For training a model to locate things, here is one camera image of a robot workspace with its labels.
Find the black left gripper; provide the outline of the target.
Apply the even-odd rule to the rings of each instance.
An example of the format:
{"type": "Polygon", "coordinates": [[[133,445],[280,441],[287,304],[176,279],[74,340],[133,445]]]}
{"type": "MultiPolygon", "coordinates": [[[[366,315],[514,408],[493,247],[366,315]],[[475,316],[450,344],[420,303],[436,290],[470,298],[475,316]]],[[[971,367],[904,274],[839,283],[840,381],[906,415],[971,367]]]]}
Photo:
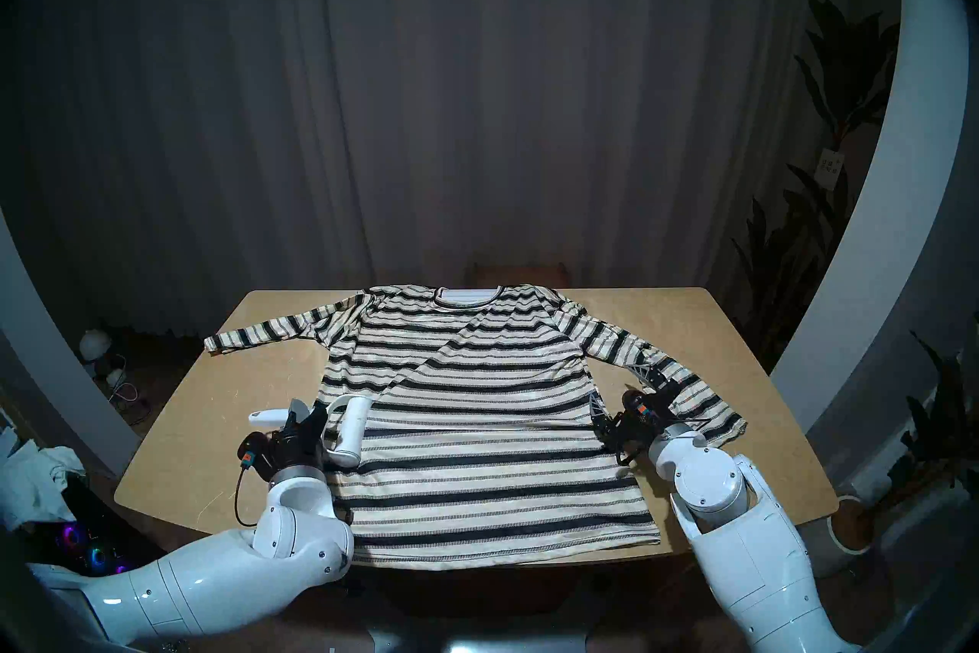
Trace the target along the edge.
{"type": "Polygon", "coordinates": [[[330,414],[330,405],[324,401],[315,401],[309,415],[303,401],[290,401],[285,429],[267,436],[264,450],[266,483],[279,484],[294,478],[326,482],[322,438],[330,414]],[[305,431],[301,430],[304,421],[305,431]]]}

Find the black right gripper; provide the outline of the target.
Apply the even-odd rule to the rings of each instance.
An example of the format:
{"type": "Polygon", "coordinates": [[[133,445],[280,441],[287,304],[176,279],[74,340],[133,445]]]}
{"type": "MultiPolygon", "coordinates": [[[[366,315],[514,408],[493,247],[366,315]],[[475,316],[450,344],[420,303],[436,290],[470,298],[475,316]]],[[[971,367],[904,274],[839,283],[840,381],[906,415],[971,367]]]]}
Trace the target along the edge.
{"type": "Polygon", "coordinates": [[[603,446],[615,454],[618,466],[629,466],[635,459],[635,450],[649,450],[675,424],[675,414],[669,410],[681,390],[676,380],[654,365],[628,365],[628,370],[638,386],[628,387],[627,410],[611,417],[600,393],[591,391],[591,427],[596,438],[603,440],[603,446]],[[626,455],[629,445],[633,445],[634,452],[626,455]]]}

